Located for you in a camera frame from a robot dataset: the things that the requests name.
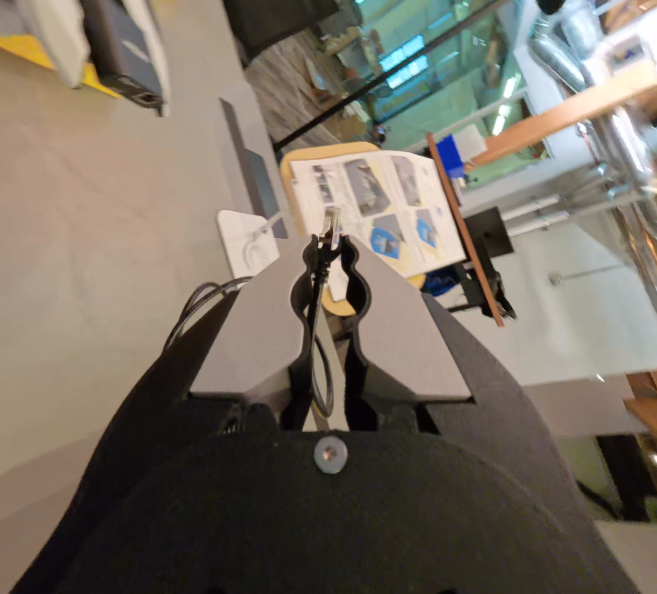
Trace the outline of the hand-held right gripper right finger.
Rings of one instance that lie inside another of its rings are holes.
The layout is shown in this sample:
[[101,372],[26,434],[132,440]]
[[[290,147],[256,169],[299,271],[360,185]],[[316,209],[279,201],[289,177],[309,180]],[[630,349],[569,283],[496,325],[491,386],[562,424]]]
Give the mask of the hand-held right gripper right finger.
[[345,406],[456,403],[472,393],[420,291],[355,237],[342,239],[355,314]]

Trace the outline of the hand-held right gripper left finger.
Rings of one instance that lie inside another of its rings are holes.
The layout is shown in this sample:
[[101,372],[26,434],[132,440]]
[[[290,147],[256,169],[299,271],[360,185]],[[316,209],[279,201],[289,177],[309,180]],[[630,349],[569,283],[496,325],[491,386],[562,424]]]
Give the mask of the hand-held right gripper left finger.
[[245,283],[190,387],[217,398],[284,409],[289,369],[309,354],[303,311],[312,295],[314,236],[281,241],[278,259]]

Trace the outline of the black network switch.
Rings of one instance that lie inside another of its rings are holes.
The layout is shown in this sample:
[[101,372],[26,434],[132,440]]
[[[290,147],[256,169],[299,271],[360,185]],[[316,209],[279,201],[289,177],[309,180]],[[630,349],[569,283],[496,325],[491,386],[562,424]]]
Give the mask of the black network switch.
[[164,94],[143,31],[117,0],[79,0],[90,59],[103,86],[163,113]]

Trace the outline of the white board stand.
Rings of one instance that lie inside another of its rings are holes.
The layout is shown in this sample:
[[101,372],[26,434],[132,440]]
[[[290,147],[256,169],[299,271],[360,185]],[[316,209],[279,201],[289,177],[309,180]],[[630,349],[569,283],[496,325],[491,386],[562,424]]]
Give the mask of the white board stand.
[[280,257],[274,226],[282,219],[276,212],[262,216],[220,210],[216,214],[219,237],[226,252],[233,279],[254,277]]

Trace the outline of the wooden desk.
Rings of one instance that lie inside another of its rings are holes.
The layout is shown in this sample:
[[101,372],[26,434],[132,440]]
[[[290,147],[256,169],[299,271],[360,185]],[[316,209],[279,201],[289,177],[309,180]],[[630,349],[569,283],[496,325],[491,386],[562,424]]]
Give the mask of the wooden desk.
[[425,134],[426,142],[428,145],[428,149],[430,151],[431,157],[433,158],[439,179],[441,182],[441,186],[443,188],[443,191],[446,195],[446,199],[448,201],[449,207],[451,209],[451,213],[453,215],[453,219],[455,220],[459,236],[463,242],[463,244],[466,247],[466,251],[468,253],[468,256],[470,258],[470,262],[472,263],[472,267],[475,270],[477,281],[481,287],[481,291],[484,295],[484,298],[486,299],[486,303],[488,304],[489,310],[491,312],[492,318],[495,321],[495,324],[497,327],[504,328],[505,324],[503,321],[503,316],[501,315],[499,311],[499,307],[497,305],[497,301],[495,300],[495,297],[493,295],[493,291],[491,290],[491,287],[489,285],[488,277],[486,275],[486,272],[481,264],[480,257],[476,251],[474,242],[472,240],[472,236],[468,228],[466,227],[466,223],[464,221],[464,218],[461,214],[460,210],[460,205],[459,201],[455,192],[455,188],[451,182],[451,179],[448,177],[446,169],[442,163],[441,157],[439,155],[438,147],[436,145],[436,141],[433,137],[433,133],[427,132]]

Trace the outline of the wooden instruction board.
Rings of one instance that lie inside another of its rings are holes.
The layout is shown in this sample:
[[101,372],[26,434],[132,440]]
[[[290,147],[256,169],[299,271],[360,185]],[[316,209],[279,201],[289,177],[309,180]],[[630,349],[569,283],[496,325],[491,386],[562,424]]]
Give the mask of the wooden instruction board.
[[467,258],[432,158],[357,142],[291,151],[280,170],[304,235],[336,208],[342,235],[411,283]]

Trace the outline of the blue box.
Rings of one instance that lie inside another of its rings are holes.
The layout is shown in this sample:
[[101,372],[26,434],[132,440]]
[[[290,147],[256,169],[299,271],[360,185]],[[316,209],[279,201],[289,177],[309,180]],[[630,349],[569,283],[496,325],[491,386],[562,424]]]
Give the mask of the blue box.
[[436,144],[443,168],[450,179],[459,179],[464,176],[464,163],[459,153],[453,134],[442,138]]

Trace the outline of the wooden pillar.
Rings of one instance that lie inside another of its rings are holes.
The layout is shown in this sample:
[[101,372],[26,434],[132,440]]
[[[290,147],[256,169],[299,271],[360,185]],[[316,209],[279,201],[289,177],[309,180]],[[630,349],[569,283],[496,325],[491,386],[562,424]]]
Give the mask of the wooden pillar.
[[656,88],[656,67],[651,60],[623,69],[599,86],[576,94],[545,113],[531,116],[497,136],[486,139],[487,150],[465,165],[469,173],[537,144],[569,126],[592,120]]

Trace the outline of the silver ventilation duct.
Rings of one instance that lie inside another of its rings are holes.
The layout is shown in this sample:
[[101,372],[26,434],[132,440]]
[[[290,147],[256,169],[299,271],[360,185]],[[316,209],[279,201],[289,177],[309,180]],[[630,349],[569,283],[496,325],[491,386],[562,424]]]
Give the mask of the silver ventilation duct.
[[623,73],[656,74],[656,8],[605,34],[601,19],[587,0],[566,0],[554,15],[530,1],[530,18],[518,24],[516,46],[520,65],[533,63],[542,74],[530,76],[530,92],[539,101],[555,101],[539,92],[552,81],[568,100],[586,99],[601,110],[587,111],[603,154],[616,165],[638,196],[637,212],[648,232],[656,236],[656,127],[637,103],[642,93],[629,92],[624,101],[611,100],[611,85]]

